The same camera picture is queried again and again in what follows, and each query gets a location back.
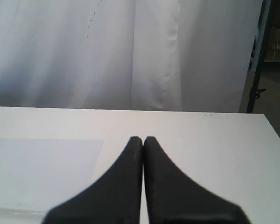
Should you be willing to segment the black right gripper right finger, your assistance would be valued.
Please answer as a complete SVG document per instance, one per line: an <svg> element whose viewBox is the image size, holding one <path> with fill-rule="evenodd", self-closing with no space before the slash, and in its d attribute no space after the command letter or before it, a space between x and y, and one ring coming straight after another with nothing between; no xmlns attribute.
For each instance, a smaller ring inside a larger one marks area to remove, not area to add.
<svg viewBox="0 0 280 224"><path fill-rule="evenodd" d="M144 146L144 182L151 224L249 224L236 204L197 184L168 157L155 137Z"/></svg>

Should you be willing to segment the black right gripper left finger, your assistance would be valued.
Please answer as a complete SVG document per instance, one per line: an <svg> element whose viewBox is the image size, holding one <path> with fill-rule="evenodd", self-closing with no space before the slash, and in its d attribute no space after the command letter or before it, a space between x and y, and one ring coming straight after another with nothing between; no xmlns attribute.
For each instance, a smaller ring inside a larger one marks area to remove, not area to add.
<svg viewBox="0 0 280 224"><path fill-rule="evenodd" d="M138 224L142 140L131 137L113 165L90 187L52 208L45 224Z"/></svg>

